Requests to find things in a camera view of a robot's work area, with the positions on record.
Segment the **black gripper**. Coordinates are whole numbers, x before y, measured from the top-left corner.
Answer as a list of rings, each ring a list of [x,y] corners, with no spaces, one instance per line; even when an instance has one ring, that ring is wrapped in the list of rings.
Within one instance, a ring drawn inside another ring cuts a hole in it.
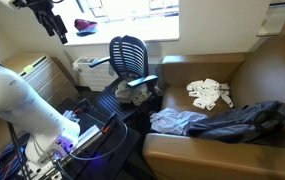
[[[55,30],[62,44],[68,42],[67,29],[61,17],[54,16],[52,12],[54,5],[51,0],[23,0],[22,7],[28,7],[33,11],[36,19],[44,26],[49,36],[53,36]]]

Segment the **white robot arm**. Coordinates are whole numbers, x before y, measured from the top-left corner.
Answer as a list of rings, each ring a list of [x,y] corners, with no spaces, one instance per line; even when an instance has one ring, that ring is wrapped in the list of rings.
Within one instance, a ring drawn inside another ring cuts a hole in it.
[[[72,151],[80,126],[44,100],[18,73],[0,64],[0,118],[30,133],[26,156],[42,166],[51,151]]]

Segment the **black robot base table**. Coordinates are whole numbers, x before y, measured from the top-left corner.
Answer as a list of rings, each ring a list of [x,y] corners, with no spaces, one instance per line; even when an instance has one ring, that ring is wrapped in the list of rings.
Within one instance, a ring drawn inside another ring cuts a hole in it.
[[[140,134],[85,101],[38,105],[28,113],[28,165],[36,180],[114,180]]]

